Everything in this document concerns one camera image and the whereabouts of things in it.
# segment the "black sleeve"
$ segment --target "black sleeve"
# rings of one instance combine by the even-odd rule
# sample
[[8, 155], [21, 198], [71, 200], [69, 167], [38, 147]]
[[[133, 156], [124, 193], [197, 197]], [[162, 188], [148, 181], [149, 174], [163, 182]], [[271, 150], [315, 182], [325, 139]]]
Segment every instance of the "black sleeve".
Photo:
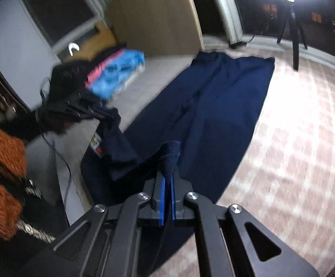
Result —
[[27, 114], [19, 115], [12, 121], [0, 122], [0, 129], [10, 136], [32, 141], [41, 134], [35, 112], [36, 111], [32, 111]]

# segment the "wooden panel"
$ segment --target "wooden panel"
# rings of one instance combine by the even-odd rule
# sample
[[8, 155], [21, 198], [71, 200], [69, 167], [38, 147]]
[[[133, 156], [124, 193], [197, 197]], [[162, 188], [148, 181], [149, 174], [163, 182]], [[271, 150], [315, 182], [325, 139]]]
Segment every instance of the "wooden panel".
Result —
[[117, 40], [146, 56], [196, 54], [204, 48], [193, 0], [113, 0], [106, 15]]
[[102, 23], [97, 23], [96, 27], [100, 31], [97, 35], [90, 38], [87, 42], [81, 45], [80, 51], [73, 50], [74, 56], [68, 56], [65, 62], [84, 59], [92, 60], [97, 53], [116, 45], [116, 40], [113, 37], [112, 31], [106, 28]]

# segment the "patterned carpet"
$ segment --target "patterned carpet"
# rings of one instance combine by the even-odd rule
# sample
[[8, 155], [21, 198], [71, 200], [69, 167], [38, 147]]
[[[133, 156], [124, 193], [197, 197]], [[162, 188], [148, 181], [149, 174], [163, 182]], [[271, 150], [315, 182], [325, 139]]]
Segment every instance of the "patterned carpet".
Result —
[[[275, 56], [254, 137], [218, 204], [238, 203], [321, 277], [335, 266], [335, 70], [289, 52], [245, 48], [231, 56]], [[194, 238], [153, 277], [199, 276]]]

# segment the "orange scarf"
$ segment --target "orange scarf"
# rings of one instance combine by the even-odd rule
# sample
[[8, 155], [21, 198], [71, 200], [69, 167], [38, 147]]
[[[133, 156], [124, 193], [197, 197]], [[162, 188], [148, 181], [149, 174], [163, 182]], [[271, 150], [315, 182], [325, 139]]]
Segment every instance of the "orange scarf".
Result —
[[[24, 143], [0, 130], [0, 173], [20, 186], [26, 175]], [[22, 204], [0, 184], [0, 237], [8, 240], [16, 234]]]

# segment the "label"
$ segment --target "label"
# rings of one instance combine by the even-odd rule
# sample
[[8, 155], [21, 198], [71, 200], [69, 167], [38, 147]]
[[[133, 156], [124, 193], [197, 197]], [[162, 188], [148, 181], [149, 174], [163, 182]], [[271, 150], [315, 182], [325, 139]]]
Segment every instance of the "label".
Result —
[[97, 132], [92, 137], [91, 143], [89, 144], [93, 151], [98, 155], [99, 158], [102, 158], [103, 149], [100, 146], [102, 143], [101, 137], [97, 134]]

